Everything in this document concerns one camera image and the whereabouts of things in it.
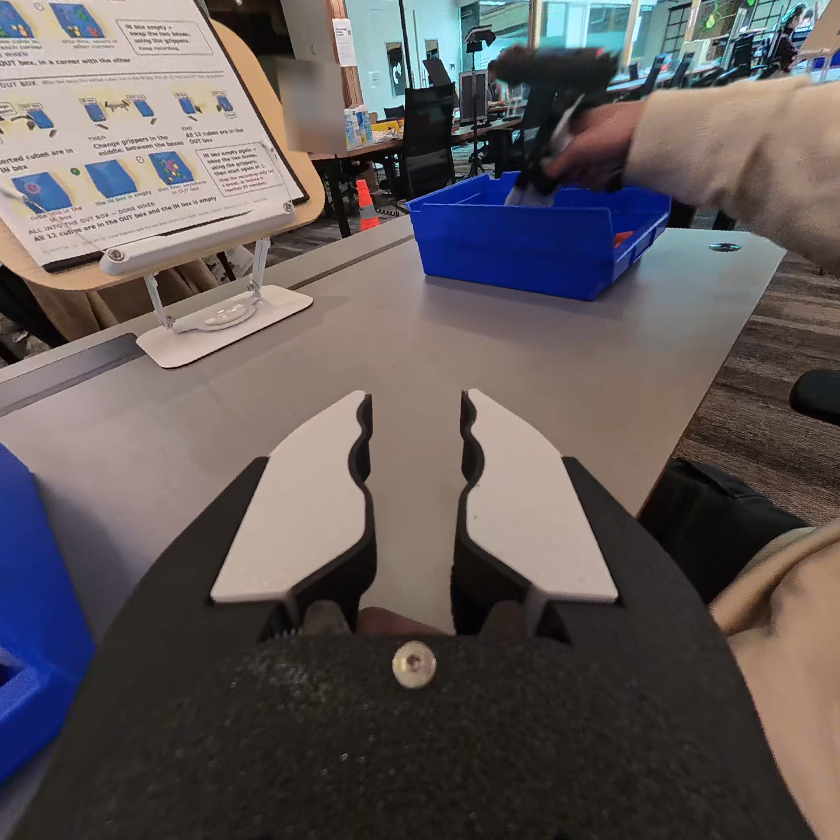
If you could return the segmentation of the blue plastic bin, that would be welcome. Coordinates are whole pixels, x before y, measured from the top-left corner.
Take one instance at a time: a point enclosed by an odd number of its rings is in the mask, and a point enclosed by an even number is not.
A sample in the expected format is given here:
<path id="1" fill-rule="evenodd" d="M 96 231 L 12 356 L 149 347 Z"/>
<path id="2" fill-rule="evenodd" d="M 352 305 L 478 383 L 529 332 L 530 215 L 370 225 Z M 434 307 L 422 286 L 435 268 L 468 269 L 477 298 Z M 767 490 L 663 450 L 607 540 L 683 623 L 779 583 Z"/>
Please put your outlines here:
<path id="1" fill-rule="evenodd" d="M 636 186 L 563 187 L 552 207 L 504 206 L 517 176 L 478 175 L 407 203 L 428 276 L 593 301 L 667 227 L 670 198 Z M 614 248 L 627 230 L 633 236 Z"/>
<path id="2" fill-rule="evenodd" d="M 1 782 L 58 735 L 95 651 L 35 476 L 1 447 Z"/>

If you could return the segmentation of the printed instruction sheet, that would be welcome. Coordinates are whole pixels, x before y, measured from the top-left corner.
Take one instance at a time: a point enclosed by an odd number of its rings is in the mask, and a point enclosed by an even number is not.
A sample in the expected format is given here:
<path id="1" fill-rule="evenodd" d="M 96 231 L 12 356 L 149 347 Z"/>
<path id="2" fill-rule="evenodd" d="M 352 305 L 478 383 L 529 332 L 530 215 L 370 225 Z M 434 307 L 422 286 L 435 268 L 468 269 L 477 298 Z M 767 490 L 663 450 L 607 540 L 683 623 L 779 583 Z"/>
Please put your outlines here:
<path id="1" fill-rule="evenodd" d="M 308 194 L 198 2 L 2 2 L 2 220 L 47 271 Z"/>

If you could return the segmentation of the computer monitor on stand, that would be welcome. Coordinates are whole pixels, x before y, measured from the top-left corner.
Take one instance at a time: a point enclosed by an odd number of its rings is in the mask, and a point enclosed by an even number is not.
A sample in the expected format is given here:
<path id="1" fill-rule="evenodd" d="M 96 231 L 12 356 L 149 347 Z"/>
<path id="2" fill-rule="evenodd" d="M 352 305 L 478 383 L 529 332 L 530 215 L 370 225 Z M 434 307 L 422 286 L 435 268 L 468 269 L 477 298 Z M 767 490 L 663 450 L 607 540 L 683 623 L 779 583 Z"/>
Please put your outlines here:
<path id="1" fill-rule="evenodd" d="M 487 69 L 470 70 L 458 75 L 458 125 L 481 126 L 488 120 Z"/>

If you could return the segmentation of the person's black pants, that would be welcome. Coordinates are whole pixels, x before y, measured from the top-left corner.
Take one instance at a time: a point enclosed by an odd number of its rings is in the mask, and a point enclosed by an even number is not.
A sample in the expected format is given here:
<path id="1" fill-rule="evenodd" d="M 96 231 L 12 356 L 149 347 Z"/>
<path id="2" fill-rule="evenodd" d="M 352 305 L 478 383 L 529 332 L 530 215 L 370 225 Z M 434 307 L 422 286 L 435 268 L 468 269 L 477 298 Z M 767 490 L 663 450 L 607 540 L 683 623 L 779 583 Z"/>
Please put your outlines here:
<path id="1" fill-rule="evenodd" d="M 672 458 L 638 518 L 705 604 L 773 540 L 811 526 L 739 478 Z"/>

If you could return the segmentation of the person's right hand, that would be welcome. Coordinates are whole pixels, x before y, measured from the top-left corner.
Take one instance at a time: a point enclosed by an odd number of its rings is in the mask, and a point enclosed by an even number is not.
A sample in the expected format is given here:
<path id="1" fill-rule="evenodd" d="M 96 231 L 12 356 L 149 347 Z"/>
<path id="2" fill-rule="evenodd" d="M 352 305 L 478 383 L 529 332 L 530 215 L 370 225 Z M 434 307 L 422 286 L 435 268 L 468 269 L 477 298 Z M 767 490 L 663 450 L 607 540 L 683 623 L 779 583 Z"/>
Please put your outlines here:
<path id="1" fill-rule="evenodd" d="M 575 115 L 563 151 L 542 163 L 546 176 L 564 186 L 603 192 L 621 178 L 646 105 L 645 100 L 619 101 Z"/>

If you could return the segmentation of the newspaper sheet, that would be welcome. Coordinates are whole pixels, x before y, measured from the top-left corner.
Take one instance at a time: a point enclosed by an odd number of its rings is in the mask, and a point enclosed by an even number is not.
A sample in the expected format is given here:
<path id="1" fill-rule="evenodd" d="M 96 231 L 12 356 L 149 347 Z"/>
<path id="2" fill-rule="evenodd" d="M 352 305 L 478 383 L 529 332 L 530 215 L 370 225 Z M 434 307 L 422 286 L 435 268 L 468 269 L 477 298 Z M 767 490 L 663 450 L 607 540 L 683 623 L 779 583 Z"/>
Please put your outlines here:
<path id="1" fill-rule="evenodd" d="M 204 258 L 204 264 L 219 284 L 248 277 L 255 265 L 255 248 L 230 248 Z"/>

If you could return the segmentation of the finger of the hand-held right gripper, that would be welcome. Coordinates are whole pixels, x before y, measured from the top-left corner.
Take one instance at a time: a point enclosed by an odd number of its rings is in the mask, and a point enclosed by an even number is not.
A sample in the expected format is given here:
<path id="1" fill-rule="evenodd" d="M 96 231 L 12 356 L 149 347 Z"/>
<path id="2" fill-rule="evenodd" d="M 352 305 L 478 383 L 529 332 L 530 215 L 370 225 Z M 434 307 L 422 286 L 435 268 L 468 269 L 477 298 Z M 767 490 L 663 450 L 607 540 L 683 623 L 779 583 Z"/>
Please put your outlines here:
<path id="1" fill-rule="evenodd" d="M 561 183 L 523 181 L 518 178 L 504 201 L 505 207 L 552 207 Z"/>

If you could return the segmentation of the wooden top office table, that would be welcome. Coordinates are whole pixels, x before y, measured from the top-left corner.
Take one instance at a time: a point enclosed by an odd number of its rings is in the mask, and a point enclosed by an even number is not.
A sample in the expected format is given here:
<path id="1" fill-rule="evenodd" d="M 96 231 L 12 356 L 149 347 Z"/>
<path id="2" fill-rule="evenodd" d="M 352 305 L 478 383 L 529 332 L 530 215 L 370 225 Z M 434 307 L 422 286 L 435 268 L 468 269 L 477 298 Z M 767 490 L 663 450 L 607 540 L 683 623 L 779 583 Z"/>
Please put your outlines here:
<path id="1" fill-rule="evenodd" d="M 456 127 L 450 133 L 449 148 L 451 150 L 472 145 L 475 149 L 479 140 L 488 142 L 494 149 L 498 149 L 500 161 L 507 159 L 511 148 L 511 136 L 519 130 L 522 124 L 522 117 L 512 119 L 494 119 L 482 123 L 479 127 Z M 316 173 L 325 184 L 328 211 L 327 217 L 335 221 L 339 227 L 341 238 L 348 238 L 352 235 L 350 220 L 347 209 L 344 205 L 343 195 L 340 190 L 342 163 L 351 161 L 353 163 L 377 163 L 382 164 L 387 177 L 392 181 L 394 175 L 394 163 L 401 160 L 403 154 L 403 138 L 394 138 L 379 143 L 362 145 L 350 150 L 342 150 L 339 153 L 309 152 L 308 158 L 314 164 Z"/>

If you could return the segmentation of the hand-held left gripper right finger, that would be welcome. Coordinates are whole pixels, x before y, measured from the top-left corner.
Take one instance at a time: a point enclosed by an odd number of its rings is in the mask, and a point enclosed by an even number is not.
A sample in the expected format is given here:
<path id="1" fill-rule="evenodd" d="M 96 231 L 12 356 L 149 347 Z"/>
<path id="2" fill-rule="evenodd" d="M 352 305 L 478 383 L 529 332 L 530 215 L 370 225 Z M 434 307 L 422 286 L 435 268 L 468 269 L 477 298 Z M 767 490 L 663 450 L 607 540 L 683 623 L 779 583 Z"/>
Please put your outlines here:
<path id="1" fill-rule="evenodd" d="M 476 388 L 462 392 L 453 586 L 502 601 L 615 604 L 618 590 L 560 451 Z"/>

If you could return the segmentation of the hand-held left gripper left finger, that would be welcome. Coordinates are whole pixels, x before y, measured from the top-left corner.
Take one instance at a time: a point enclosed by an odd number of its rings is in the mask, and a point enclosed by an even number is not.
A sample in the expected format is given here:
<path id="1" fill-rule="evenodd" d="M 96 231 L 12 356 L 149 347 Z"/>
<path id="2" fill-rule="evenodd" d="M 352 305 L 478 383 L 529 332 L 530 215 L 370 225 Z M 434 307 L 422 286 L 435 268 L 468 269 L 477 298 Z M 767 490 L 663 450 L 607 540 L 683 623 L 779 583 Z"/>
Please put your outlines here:
<path id="1" fill-rule="evenodd" d="M 268 456 L 210 596 L 216 604 L 359 604 L 377 572 L 372 396 L 351 392 Z"/>

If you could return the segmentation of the person's right forearm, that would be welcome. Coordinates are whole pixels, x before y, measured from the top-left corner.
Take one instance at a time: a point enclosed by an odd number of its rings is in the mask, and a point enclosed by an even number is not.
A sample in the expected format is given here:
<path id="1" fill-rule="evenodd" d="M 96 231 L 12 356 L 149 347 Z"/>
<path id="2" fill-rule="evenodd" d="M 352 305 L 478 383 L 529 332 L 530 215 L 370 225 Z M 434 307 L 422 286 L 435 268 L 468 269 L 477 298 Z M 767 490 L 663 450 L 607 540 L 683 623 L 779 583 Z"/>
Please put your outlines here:
<path id="1" fill-rule="evenodd" d="M 715 209 L 839 277 L 839 83 L 808 77 L 658 91 L 625 182 Z"/>

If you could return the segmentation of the white and wooden book stand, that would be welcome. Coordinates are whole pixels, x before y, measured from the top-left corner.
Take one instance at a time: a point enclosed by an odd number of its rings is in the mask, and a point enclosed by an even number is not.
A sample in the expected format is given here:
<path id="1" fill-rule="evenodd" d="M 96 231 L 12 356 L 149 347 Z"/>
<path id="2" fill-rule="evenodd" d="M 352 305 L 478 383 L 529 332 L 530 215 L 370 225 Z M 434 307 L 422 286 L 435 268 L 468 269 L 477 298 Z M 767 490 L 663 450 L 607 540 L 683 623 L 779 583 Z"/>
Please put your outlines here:
<path id="1" fill-rule="evenodd" d="M 202 2 L 198 2 L 204 11 Z M 249 212 L 192 227 L 180 234 L 142 240 L 111 248 L 84 264 L 58 271 L 38 266 L 2 220 L 2 267 L 26 283 L 69 291 L 96 291 L 142 279 L 152 300 L 159 326 L 150 337 L 137 340 L 140 349 L 165 369 L 192 363 L 250 334 L 302 312 L 312 299 L 295 291 L 264 286 L 270 238 L 309 224 L 324 207 L 324 191 L 306 154 L 292 152 L 280 100 L 257 57 L 245 42 L 204 11 L 228 52 L 234 68 L 261 114 L 269 136 L 280 147 L 308 200 L 294 214 L 281 218 L 267 211 Z M 255 248 L 255 265 L 247 277 L 165 306 L 155 276 L 162 270 L 223 252 L 237 246 Z"/>

